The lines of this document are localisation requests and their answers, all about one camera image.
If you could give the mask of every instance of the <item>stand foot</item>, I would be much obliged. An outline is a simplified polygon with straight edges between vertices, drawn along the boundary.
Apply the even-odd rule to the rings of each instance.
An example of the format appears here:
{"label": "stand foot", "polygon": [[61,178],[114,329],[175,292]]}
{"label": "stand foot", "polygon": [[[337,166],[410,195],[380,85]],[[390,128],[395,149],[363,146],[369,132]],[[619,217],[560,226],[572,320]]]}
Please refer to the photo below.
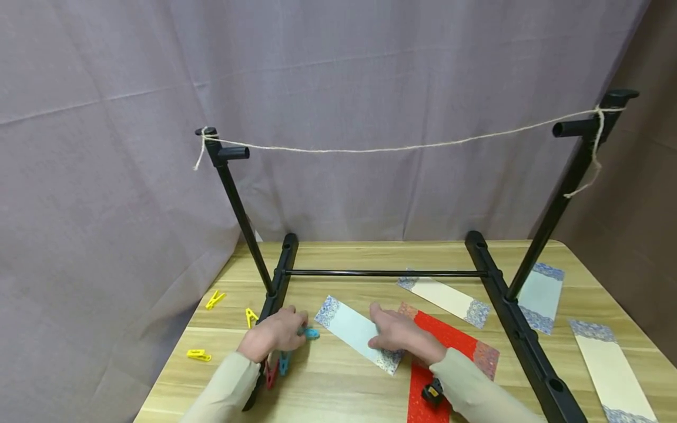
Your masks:
{"label": "stand foot", "polygon": [[510,339],[512,349],[515,350],[519,363],[541,403],[546,419],[550,423],[587,423],[588,420],[573,398],[569,387],[552,368],[538,343],[536,332],[524,318],[517,301],[506,299],[508,286],[503,279],[503,272],[496,267],[482,234],[478,231],[468,232],[465,245],[477,270],[486,271],[488,274],[481,278],[482,283]]}
{"label": "stand foot", "polygon": [[[275,268],[273,274],[273,289],[275,294],[273,296],[266,295],[265,303],[263,303],[263,309],[259,315],[259,320],[257,324],[261,323],[263,320],[267,319],[270,315],[273,315],[282,308],[284,304],[284,297],[287,295],[287,287],[289,287],[289,279],[291,275],[287,274],[288,270],[294,268],[294,260],[296,260],[296,253],[299,249],[299,239],[295,233],[288,233],[284,237],[282,243],[282,253],[280,253],[280,260],[278,261],[278,266]],[[259,370],[259,378],[256,381],[252,395],[244,404],[242,411],[248,411],[256,403],[256,396],[259,389],[265,385],[265,366],[261,365]]]}

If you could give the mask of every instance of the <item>yellow clothespin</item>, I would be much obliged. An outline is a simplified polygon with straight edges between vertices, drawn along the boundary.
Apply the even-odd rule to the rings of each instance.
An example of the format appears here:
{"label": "yellow clothespin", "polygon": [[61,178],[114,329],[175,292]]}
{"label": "yellow clothespin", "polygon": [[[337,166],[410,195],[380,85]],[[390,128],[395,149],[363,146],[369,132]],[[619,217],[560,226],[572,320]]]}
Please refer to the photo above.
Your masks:
{"label": "yellow clothespin", "polygon": [[214,306],[219,301],[221,301],[224,296],[225,296],[225,292],[223,294],[219,295],[219,290],[216,290],[216,292],[214,292],[214,295],[212,295],[211,299],[207,302],[207,305],[204,306],[204,308],[207,309],[207,310],[213,309]]}
{"label": "yellow clothespin", "polygon": [[211,361],[211,354],[205,354],[203,349],[190,349],[185,356],[195,360]]}
{"label": "yellow clothespin", "polygon": [[246,310],[244,311],[244,315],[247,317],[247,326],[249,326],[249,328],[251,329],[252,328],[252,319],[258,320],[259,316],[255,315],[254,312],[252,311],[252,309],[250,309],[249,307],[247,307]]}

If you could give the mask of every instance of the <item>string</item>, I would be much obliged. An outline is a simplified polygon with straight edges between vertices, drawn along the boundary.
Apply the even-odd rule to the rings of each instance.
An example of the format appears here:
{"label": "string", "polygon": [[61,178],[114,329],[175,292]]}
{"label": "string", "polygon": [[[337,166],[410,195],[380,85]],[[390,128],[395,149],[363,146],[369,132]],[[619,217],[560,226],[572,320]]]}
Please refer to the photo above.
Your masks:
{"label": "string", "polygon": [[202,138],[202,148],[200,148],[200,157],[198,157],[198,161],[195,163],[195,166],[193,166],[194,171],[198,170],[198,167],[200,167],[200,162],[202,162],[202,156],[204,156],[204,151],[207,148],[207,146],[205,145],[205,142],[208,139],[213,139],[212,137],[207,137],[207,135],[204,134],[204,131],[206,129],[207,129],[207,127],[202,128],[202,134],[200,135],[200,138]]}
{"label": "string", "polygon": [[597,116],[599,116],[599,127],[597,128],[597,134],[595,135],[594,142],[592,143],[592,166],[594,166],[594,174],[592,174],[592,178],[585,185],[579,187],[575,191],[569,192],[568,194],[564,194],[564,197],[566,198],[571,198],[574,195],[578,194],[579,192],[583,191],[584,189],[590,187],[597,179],[599,173],[602,171],[602,164],[597,159],[597,149],[599,148],[599,140],[602,138],[602,132],[604,132],[604,110],[600,109],[599,106],[597,106],[595,107],[595,112],[597,112]]}
{"label": "string", "polygon": [[595,173],[594,173],[592,179],[590,180],[590,182],[586,183],[585,185],[581,186],[580,188],[578,188],[577,190],[575,190],[573,192],[565,194],[565,197],[571,198],[574,195],[583,191],[584,189],[590,187],[594,183],[595,179],[597,179],[597,175],[599,175],[600,171],[602,170],[602,164],[597,159],[597,147],[599,147],[599,141],[602,137],[602,133],[604,132],[604,112],[620,112],[622,110],[624,110],[624,109],[623,108],[605,108],[605,109],[602,109],[599,106],[596,106],[594,109],[591,109],[591,110],[584,110],[582,112],[566,114],[564,116],[544,120],[543,122],[534,123],[532,125],[527,125],[525,127],[520,127],[520,128],[517,128],[517,129],[511,129],[509,131],[501,131],[501,132],[493,132],[493,133],[488,133],[488,134],[483,134],[483,135],[476,135],[474,137],[457,139],[456,141],[444,141],[444,142],[433,143],[433,144],[416,144],[415,146],[403,146],[403,147],[392,147],[392,148],[370,148],[370,149],[365,149],[365,150],[344,150],[344,149],[316,150],[316,149],[294,148],[294,147],[285,147],[285,146],[258,146],[256,144],[243,143],[243,142],[239,142],[239,141],[229,141],[227,139],[219,139],[218,134],[206,135],[204,133],[204,131],[207,127],[204,127],[204,128],[202,128],[202,134],[200,136],[201,139],[202,139],[202,149],[200,150],[200,157],[198,157],[197,163],[195,164],[195,166],[193,166],[193,170],[197,171],[198,167],[200,166],[200,162],[202,161],[202,156],[204,156],[204,151],[206,149],[206,146],[205,146],[206,141],[218,141],[218,142],[222,142],[222,143],[233,144],[235,146],[254,148],[254,149],[258,149],[258,150],[279,150],[279,151],[287,151],[287,152],[295,152],[295,153],[310,153],[310,154],[326,154],[326,153],[362,154],[362,153],[381,153],[381,152],[401,152],[401,151],[408,151],[408,150],[419,150],[419,149],[423,149],[423,148],[453,146],[453,145],[456,145],[456,144],[463,144],[463,143],[475,141],[475,140],[478,140],[478,139],[499,137],[501,135],[510,135],[510,134],[513,134],[513,133],[518,133],[518,132],[522,132],[522,131],[527,131],[529,129],[542,127],[544,125],[548,125],[550,123],[555,123],[555,122],[558,122],[560,120],[565,120],[565,119],[568,119],[568,118],[573,118],[575,116],[580,116],[582,114],[596,113],[597,116],[599,116],[599,128],[597,129],[597,134],[595,136],[594,143],[593,143],[593,149],[592,149],[592,163],[593,163],[594,168],[595,168]]}

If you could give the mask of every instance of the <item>metal stand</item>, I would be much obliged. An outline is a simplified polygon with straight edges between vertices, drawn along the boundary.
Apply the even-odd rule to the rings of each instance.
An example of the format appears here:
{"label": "metal stand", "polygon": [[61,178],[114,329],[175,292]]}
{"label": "metal stand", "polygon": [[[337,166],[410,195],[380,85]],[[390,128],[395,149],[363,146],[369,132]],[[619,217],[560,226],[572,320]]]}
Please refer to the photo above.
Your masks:
{"label": "metal stand", "polygon": [[[607,140],[616,121],[620,117],[621,109],[625,108],[628,101],[639,95],[636,91],[618,89],[609,91],[602,102],[600,108],[618,108],[617,112],[604,112],[605,127],[599,145]],[[299,247],[299,239],[293,233],[288,233],[282,243],[282,254],[278,261],[278,266],[273,273],[273,280],[270,280],[268,270],[261,256],[261,251],[256,243],[254,232],[249,224],[244,207],[238,195],[233,178],[228,170],[228,160],[237,160],[249,157],[249,149],[243,147],[224,148],[218,141],[206,141],[206,148],[209,156],[217,168],[223,187],[225,188],[230,204],[233,207],[235,216],[238,219],[244,239],[252,253],[254,262],[261,275],[261,280],[266,289],[265,303],[257,324],[266,317],[276,313],[286,296],[289,279],[291,276],[370,276],[370,277],[399,277],[399,276],[428,276],[428,277],[479,277],[489,294],[489,298],[496,309],[496,313],[510,339],[515,354],[524,369],[527,379],[531,384],[536,397],[541,404],[543,413],[550,423],[586,423],[587,419],[580,406],[573,398],[571,391],[561,380],[543,348],[538,343],[538,335],[529,327],[524,314],[520,310],[517,298],[520,290],[527,280],[527,276],[535,265],[538,257],[543,251],[552,231],[554,231],[559,219],[566,209],[569,199],[564,197],[567,192],[572,192],[581,183],[586,170],[590,166],[592,149],[594,148],[594,139],[599,128],[599,118],[597,115],[591,116],[585,120],[576,120],[571,122],[557,123],[552,129],[555,137],[581,137],[576,152],[571,159],[564,177],[561,179],[555,190],[548,207],[541,218],[536,230],[536,235],[531,241],[529,250],[512,280],[510,288],[503,279],[503,272],[500,271],[491,254],[484,237],[478,231],[470,231],[466,235],[465,245],[475,264],[476,270],[459,271],[392,271],[392,270],[310,270],[294,269],[294,259],[296,258]],[[202,130],[195,131],[200,135]],[[207,128],[204,132],[211,137],[215,136],[217,131],[214,128]],[[251,397],[244,406],[243,411],[250,409],[256,401],[259,388],[265,382],[263,374],[264,366],[261,366],[261,373],[257,380],[256,387]]]}

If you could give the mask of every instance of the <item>red paper card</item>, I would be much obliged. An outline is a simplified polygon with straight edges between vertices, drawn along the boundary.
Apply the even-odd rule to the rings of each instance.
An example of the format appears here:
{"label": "red paper card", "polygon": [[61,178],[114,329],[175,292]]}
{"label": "red paper card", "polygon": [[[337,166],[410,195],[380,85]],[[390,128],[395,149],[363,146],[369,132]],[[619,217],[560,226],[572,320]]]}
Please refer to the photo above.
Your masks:
{"label": "red paper card", "polygon": [[[416,325],[426,330],[438,339],[447,348],[454,347],[466,357],[473,360],[477,367],[491,380],[496,374],[498,350],[484,342],[455,329],[434,317],[419,311],[412,306],[402,303],[399,312],[411,317]],[[423,397],[423,388],[432,382],[433,373],[418,360],[412,362],[412,380],[409,385],[409,410],[407,423],[448,423],[451,406],[442,401],[437,408],[431,407]]]}

